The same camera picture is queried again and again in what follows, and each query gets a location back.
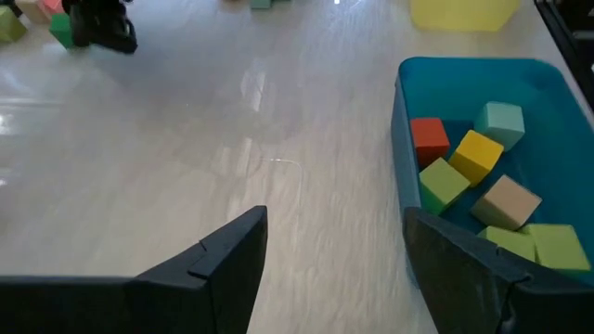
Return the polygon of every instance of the table surface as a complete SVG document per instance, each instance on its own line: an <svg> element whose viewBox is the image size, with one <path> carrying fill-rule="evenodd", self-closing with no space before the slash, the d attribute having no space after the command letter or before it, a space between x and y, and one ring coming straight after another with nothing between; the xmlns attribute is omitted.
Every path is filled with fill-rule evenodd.
<svg viewBox="0 0 594 334"><path fill-rule="evenodd" d="M544 59L592 122L528 0L500 33L417 31L407 0L129 11L132 57L0 46L0 274L134 276L265 204L250 333L435 333L397 216L400 62Z"/></svg>

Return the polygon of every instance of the blue plastic tray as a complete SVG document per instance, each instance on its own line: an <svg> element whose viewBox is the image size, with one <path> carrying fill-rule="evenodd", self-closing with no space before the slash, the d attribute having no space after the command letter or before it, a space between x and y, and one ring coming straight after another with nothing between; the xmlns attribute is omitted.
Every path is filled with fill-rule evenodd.
<svg viewBox="0 0 594 334"><path fill-rule="evenodd" d="M594 134L561 73L541 61L410 58L400 65L392 143L401 212L420 207L409 120L441 118L453 150L488 101L522 106L526 134L478 187L441 216L481 231L484 226L470 208L505 173L543 199L528 222L573 225L594 264ZM578 278L594 286L594 273Z"/></svg>

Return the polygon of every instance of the beige block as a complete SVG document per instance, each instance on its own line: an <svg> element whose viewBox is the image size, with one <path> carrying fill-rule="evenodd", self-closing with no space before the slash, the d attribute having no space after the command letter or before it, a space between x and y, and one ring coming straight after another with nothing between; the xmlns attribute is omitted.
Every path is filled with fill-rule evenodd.
<svg viewBox="0 0 594 334"><path fill-rule="evenodd" d="M526 223L541 201L540 197L503 175L476 201L471 213L485 225L515 231Z"/></svg>
<svg viewBox="0 0 594 334"><path fill-rule="evenodd" d="M32 23L49 24L51 21L49 13L43 9L38 0L17 0L15 4Z"/></svg>

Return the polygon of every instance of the green cube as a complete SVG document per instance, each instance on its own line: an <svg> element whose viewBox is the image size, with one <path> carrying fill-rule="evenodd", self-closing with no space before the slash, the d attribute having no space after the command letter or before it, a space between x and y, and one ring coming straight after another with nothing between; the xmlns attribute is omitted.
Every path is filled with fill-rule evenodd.
<svg viewBox="0 0 594 334"><path fill-rule="evenodd" d="M72 40L71 18L68 14L60 13L52 15L52 23L49 26L49 32L56 37L64 47L71 48L74 46Z"/></svg>
<svg viewBox="0 0 594 334"><path fill-rule="evenodd" d="M251 9L268 9L272 6L272 0L250 0Z"/></svg>
<svg viewBox="0 0 594 334"><path fill-rule="evenodd" d="M420 173L422 207L432 214L440 214L471 184L461 173L439 158Z"/></svg>
<svg viewBox="0 0 594 334"><path fill-rule="evenodd" d="M16 42L27 32L9 6L0 6L0 41Z"/></svg>
<svg viewBox="0 0 594 334"><path fill-rule="evenodd" d="M474 122L474 130L503 145L507 152L523 137L522 107L489 102Z"/></svg>
<svg viewBox="0 0 594 334"><path fill-rule="evenodd" d="M522 256L526 260L536 262L535 242L530 236L518 232L511 232L503 228L488 226L479 237L496 243L512 253Z"/></svg>
<svg viewBox="0 0 594 334"><path fill-rule="evenodd" d="M530 224L520 232L532 237L536 261L569 274L590 271L588 257L571 225Z"/></svg>

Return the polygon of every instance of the cube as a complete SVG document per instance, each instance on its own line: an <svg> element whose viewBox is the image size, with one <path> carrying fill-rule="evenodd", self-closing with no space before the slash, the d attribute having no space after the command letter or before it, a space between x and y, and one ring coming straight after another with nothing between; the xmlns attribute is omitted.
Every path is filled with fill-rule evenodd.
<svg viewBox="0 0 594 334"><path fill-rule="evenodd" d="M67 14L55 14L52 16L52 23L49 32L66 48L74 46L71 31L71 19Z"/></svg>
<svg viewBox="0 0 594 334"><path fill-rule="evenodd" d="M268 9L272 6L272 0L250 0L251 9Z"/></svg>
<svg viewBox="0 0 594 334"><path fill-rule="evenodd" d="M567 273L588 272L588 257L571 225L529 224L522 233L536 245L536 261L551 269Z"/></svg>
<svg viewBox="0 0 594 334"><path fill-rule="evenodd" d="M540 197L502 175L472 206L471 214L485 225L515 231L526 223L541 201Z"/></svg>
<svg viewBox="0 0 594 334"><path fill-rule="evenodd" d="M470 130L449 159L449 164L477 186L495 167L503 146Z"/></svg>
<svg viewBox="0 0 594 334"><path fill-rule="evenodd" d="M15 16L17 18L19 18L22 14L19 7L15 4L14 0L0 0L0 6L9 6L10 9L12 9L12 12L15 13Z"/></svg>
<svg viewBox="0 0 594 334"><path fill-rule="evenodd" d="M0 41L16 42L27 32L8 6L0 6Z"/></svg>
<svg viewBox="0 0 594 334"><path fill-rule="evenodd" d="M64 12L62 0L43 0L42 6L50 15L61 14Z"/></svg>
<svg viewBox="0 0 594 334"><path fill-rule="evenodd" d="M443 158L420 173L422 207L432 214L440 214L468 188L468 181Z"/></svg>
<svg viewBox="0 0 594 334"><path fill-rule="evenodd" d="M492 241L499 247L522 256L526 260L536 262L535 242L530 236L511 232L499 227L488 226L479 233L479 237Z"/></svg>
<svg viewBox="0 0 594 334"><path fill-rule="evenodd" d="M419 118L412 120L410 121L410 131L421 169L447 154L449 140L440 119Z"/></svg>
<svg viewBox="0 0 594 334"><path fill-rule="evenodd" d="M522 107L489 102L474 122L474 130L503 145L507 152L523 137Z"/></svg>
<svg viewBox="0 0 594 334"><path fill-rule="evenodd" d="M49 13L46 12L40 0L17 0L16 4L32 23L48 24L50 22Z"/></svg>

